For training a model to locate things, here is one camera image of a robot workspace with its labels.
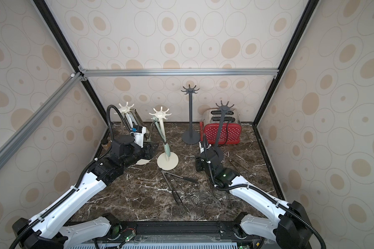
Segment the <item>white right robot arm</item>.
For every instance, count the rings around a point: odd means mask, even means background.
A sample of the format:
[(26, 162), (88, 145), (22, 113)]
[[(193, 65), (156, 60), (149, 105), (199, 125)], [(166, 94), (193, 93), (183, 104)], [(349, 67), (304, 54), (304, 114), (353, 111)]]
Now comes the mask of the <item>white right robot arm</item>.
[(199, 150), (197, 171), (205, 171), (215, 189), (242, 199), (264, 215), (263, 218), (243, 215), (238, 227), (244, 235), (275, 241), (282, 249), (306, 249), (312, 237), (317, 238), (322, 249), (327, 247), (301, 203), (276, 198), (251, 184), (238, 171), (225, 168), (220, 149), (206, 141), (199, 143)]

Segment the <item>cream utensil rack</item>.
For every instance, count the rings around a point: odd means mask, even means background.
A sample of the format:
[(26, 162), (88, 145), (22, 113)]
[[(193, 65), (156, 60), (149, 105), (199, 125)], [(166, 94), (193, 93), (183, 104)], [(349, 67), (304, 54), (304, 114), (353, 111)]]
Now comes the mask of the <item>cream utensil rack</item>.
[(154, 113), (150, 113), (150, 115), (152, 115), (152, 120), (154, 121), (164, 146), (164, 152), (157, 158), (157, 165), (160, 169), (169, 171), (174, 169), (179, 162), (178, 156), (174, 152), (171, 152), (170, 145), (166, 139), (164, 120), (166, 120), (171, 113), (169, 109), (164, 110), (162, 106), (159, 110), (153, 109), (153, 111)]
[[(119, 106), (120, 106), (120, 108), (118, 109), (120, 112), (119, 116), (122, 117), (125, 127), (128, 129), (130, 135), (134, 138), (134, 136), (132, 135), (132, 128), (130, 127), (130, 123), (129, 123), (130, 122), (129, 112), (131, 109), (133, 109), (134, 104), (129, 105), (129, 103), (126, 102), (125, 106), (122, 106), (120, 103), (119, 103)], [(139, 145), (135, 143), (135, 139), (134, 139), (133, 144), (132, 144), (132, 149), (134, 151), (136, 150), (136, 146), (139, 146)]]

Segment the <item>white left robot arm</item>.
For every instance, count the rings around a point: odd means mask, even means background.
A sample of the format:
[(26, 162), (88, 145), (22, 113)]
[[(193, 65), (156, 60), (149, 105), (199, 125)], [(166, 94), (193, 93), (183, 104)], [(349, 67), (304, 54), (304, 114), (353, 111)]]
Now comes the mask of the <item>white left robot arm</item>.
[(91, 161), (77, 182), (54, 203), (28, 220), (18, 219), (12, 226), (16, 238), (10, 248), (69, 249), (104, 236), (117, 238), (122, 233), (119, 221), (111, 214), (71, 226), (66, 222), (93, 196), (123, 175), (125, 169), (154, 157), (158, 145), (144, 141), (146, 128), (132, 117), (131, 109), (130, 105), (107, 107), (109, 149)]

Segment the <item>mint green silicone tongs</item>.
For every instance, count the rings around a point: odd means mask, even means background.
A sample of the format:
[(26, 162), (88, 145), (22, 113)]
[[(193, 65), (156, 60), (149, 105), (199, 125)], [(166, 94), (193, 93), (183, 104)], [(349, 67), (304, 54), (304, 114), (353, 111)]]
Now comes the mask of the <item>mint green silicone tongs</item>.
[(153, 128), (155, 126), (159, 135), (160, 135), (160, 137), (161, 137), (161, 139), (162, 139), (163, 145), (164, 145), (165, 159), (167, 161), (169, 161), (170, 156), (171, 156), (171, 151), (170, 151), (170, 146), (169, 146), (169, 144), (167, 143), (167, 140), (166, 140), (165, 130), (162, 129), (160, 120), (158, 118), (153, 117), (152, 120), (153, 121), (150, 125), (150, 132), (149, 132), (149, 135), (148, 135), (148, 142), (151, 141), (151, 135), (152, 135), (152, 132), (153, 132)]

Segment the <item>black handled steel tongs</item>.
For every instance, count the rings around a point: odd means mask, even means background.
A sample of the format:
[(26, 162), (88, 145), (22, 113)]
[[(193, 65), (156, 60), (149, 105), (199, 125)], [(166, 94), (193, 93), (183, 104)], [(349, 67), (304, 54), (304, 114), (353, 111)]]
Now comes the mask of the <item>black handled steel tongs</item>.
[(198, 180), (195, 179), (195, 178), (191, 178), (191, 177), (176, 175), (174, 173), (171, 173), (171, 172), (168, 172), (168, 171), (165, 171), (165, 170), (160, 170), (160, 173), (162, 174), (167, 186), (170, 188), (171, 194), (172, 194), (176, 204), (177, 205), (184, 205), (179, 193), (177, 192), (176, 183), (173, 180), (173, 178), (176, 177), (176, 178), (182, 179), (186, 182), (190, 182), (190, 183), (193, 183), (193, 184), (198, 184)]

